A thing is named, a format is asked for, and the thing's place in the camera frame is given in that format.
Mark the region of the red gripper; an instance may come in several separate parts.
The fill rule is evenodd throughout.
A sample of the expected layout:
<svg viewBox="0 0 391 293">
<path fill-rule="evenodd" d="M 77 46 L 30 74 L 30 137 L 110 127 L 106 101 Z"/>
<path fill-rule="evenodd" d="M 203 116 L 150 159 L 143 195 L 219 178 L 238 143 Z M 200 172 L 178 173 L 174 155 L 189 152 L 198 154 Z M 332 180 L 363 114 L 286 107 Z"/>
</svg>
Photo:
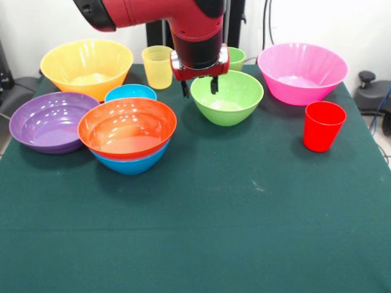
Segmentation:
<svg viewBox="0 0 391 293">
<path fill-rule="evenodd" d="M 227 45 L 222 45 L 217 62 L 208 68 L 193 69 L 184 66 L 175 50 L 170 52 L 170 66 L 176 80 L 181 81 L 183 96 L 189 98 L 190 91 L 187 80 L 201 76 L 212 76 L 210 87 L 213 95 L 219 91 L 218 76 L 228 73 L 230 67 L 230 51 Z"/>
</svg>

